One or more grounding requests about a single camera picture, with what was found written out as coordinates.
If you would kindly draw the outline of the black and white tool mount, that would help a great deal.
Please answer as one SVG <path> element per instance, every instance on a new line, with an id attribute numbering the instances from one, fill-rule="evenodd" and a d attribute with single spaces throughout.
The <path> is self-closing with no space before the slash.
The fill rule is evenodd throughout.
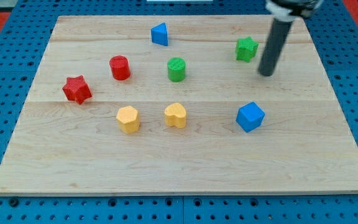
<path id="1" fill-rule="evenodd" d="M 297 17 L 309 19 L 323 2 L 323 0 L 266 0 L 265 8 L 275 19 L 292 22 Z"/>

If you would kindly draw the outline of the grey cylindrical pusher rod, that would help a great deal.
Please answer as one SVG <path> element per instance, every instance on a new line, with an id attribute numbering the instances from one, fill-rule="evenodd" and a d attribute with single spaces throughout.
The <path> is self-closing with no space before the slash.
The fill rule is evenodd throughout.
<path id="1" fill-rule="evenodd" d="M 273 20 L 258 67 L 258 72 L 262 76 L 270 77 L 273 75 L 292 24 L 293 21 Z"/>

